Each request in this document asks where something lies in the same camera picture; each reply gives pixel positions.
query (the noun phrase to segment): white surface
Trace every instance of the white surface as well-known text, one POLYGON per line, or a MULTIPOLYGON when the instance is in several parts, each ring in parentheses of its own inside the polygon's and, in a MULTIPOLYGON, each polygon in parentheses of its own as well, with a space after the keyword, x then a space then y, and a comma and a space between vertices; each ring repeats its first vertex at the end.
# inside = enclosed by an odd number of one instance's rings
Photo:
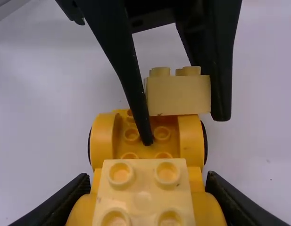
POLYGON ((30 0, 0 0, 0 21, 30 0))
MULTIPOLYGON (((143 77, 188 65, 169 25, 135 34, 143 77)), ((126 108, 88 26, 53 0, 34 0, 0 22, 0 225, 26 214, 81 172, 100 112, 126 108)), ((291 224, 291 0, 244 0, 233 59, 229 122, 202 117, 215 170, 291 224)))

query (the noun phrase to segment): lego duplo brick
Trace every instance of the lego duplo brick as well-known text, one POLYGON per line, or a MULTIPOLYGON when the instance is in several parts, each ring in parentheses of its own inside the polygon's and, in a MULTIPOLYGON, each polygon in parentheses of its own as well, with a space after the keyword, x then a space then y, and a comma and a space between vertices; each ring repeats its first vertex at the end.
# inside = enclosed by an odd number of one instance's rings
POLYGON ((195 226, 185 159, 105 160, 95 226, 195 226))
POLYGON ((210 112, 210 76, 201 75, 200 67, 177 69, 176 76, 169 68, 153 68, 145 83, 150 116, 210 112))
POLYGON ((204 137, 198 115, 150 117, 154 143, 144 146, 130 110, 99 114, 90 136, 93 170, 105 159, 185 158, 203 167, 204 137))

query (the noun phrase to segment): toy vehicle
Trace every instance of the toy vehicle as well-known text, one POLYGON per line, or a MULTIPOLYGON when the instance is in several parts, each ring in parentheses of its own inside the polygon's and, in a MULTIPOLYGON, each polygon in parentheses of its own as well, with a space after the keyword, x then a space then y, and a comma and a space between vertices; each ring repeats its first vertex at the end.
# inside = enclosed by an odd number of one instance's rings
POLYGON ((241 0, 56 1, 70 20, 83 25, 86 19, 131 109, 94 121, 88 142, 92 186, 80 174, 12 226, 287 225, 217 173, 208 173, 205 187, 201 176, 208 145, 198 114, 211 113, 216 121, 231 117, 241 0), (152 69, 145 96, 132 33, 169 23, 176 23, 192 67, 175 76, 152 69))

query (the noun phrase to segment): toy wheel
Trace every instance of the toy wheel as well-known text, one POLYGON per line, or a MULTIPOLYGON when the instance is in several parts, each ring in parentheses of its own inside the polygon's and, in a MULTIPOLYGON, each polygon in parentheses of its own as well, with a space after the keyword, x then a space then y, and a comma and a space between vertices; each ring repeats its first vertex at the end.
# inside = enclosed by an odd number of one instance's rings
POLYGON ((202 121, 201 121, 201 125, 202 125, 202 130, 203 130, 203 137, 204 137, 204 165, 205 165, 207 161, 207 157, 208 157, 208 141, 207 141, 206 129, 202 121))
POLYGON ((91 165, 91 157, 90 157, 90 138, 91 138, 91 131, 92 131, 92 127, 90 129, 90 132, 89 132, 89 139, 88 139, 88 157, 89 157, 89 163, 91 165))

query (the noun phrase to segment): lego stud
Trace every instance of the lego stud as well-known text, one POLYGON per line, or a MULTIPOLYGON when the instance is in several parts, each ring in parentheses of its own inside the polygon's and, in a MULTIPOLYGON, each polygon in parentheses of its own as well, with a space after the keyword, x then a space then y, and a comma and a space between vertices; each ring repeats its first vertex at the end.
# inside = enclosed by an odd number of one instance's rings
POLYGON ((140 135, 136 128, 128 128, 125 131, 125 142, 129 145, 134 145, 140 141, 140 135))
POLYGON ((154 138, 157 143, 165 143, 170 139, 170 130, 165 126, 158 126, 154 130, 154 138))
POLYGON ((114 189, 125 189, 133 180, 134 170, 127 162, 117 162, 109 170, 108 181, 114 189))
POLYGON ((157 226, 183 226, 183 218, 181 217, 181 214, 174 209, 168 209, 161 214, 159 214, 157 219, 157 226))
POLYGON ((183 67, 181 73, 183 76, 201 75, 201 67, 199 66, 183 67))
POLYGON ((154 172, 157 185, 165 190, 174 189, 179 184, 180 175, 180 170, 169 161, 160 163, 154 172))
POLYGON ((121 159, 139 159, 138 155, 136 155, 133 152, 127 152, 123 154, 120 158, 121 159))
POLYGON ((132 113, 132 110, 129 109, 126 111, 126 120, 130 123, 135 123, 135 120, 133 118, 133 113, 132 113))
POLYGON ((168 152, 158 152, 155 155, 155 159, 172 159, 173 156, 168 152))
POLYGON ((167 77, 170 76, 169 67, 154 67, 150 70, 150 77, 167 77))
POLYGON ((128 214, 121 208, 109 210, 102 218, 100 226, 130 226, 128 214))

